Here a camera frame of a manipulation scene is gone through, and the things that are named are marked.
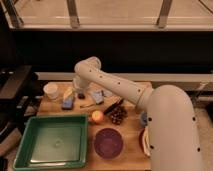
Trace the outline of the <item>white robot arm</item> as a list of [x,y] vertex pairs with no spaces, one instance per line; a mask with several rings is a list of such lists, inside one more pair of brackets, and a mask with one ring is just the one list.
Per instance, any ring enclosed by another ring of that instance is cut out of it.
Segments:
[[204,171],[197,119],[184,90],[174,85],[152,88],[103,72],[97,57],[79,61],[74,71],[75,88],[94,82],[147,113],[152,171]]

